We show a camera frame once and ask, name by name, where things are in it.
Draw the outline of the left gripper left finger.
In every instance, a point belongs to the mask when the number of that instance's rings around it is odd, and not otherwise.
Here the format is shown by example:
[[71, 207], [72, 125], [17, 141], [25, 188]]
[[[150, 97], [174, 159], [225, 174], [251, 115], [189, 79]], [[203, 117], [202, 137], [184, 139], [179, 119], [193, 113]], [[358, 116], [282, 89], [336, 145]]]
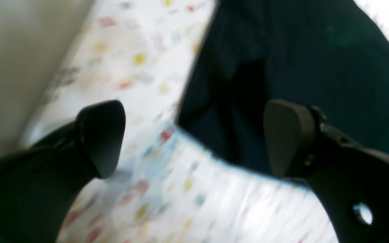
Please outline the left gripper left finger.
[[0, 158], [0, 243], [54, 243], [77, 195], [117, 167], [122, 103], [87, 106], [23, 151]]

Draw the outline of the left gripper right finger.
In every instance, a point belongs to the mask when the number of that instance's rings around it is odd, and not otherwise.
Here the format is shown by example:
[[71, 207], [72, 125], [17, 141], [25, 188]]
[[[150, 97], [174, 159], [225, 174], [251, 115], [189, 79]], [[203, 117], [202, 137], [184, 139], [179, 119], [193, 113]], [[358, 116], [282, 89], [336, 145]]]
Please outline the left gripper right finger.
[[301, 103], [268, 101], [263, 126], [272, 174], [308, 184], [340, 243], [389, 243], [389, 154], [358, 144]]

